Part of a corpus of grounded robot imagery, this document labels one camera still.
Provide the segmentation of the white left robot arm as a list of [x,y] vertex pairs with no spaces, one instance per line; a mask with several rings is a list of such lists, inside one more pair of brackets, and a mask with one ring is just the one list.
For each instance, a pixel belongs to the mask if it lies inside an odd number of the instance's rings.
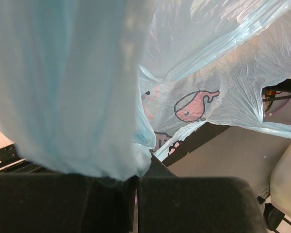
[[[0,172],[45,172],[46,169],[21,159],[13,145],[0,149]],[[286,213],[275,233],[291,233],[291,145],[275,166],[271,175],[269,200]]]

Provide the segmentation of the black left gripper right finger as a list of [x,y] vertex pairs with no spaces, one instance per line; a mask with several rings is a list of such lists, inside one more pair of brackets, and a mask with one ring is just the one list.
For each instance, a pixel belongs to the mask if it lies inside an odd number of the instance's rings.
[[140,233],[265,233],[257,197],[233,177],[178,177],[155,155],[138,179]]

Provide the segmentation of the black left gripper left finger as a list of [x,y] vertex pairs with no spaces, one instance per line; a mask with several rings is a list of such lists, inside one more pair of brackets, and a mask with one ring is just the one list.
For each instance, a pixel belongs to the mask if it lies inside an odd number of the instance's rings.
[[0,233],[128,233],[136,179],[0,174]]

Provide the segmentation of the light blue plastic bag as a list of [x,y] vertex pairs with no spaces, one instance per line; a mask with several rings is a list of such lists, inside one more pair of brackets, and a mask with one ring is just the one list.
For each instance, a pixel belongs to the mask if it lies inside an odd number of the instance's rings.
[[0,0],[0,131],[62,173],[143,176],[205,123],[291,138],[291,0]]

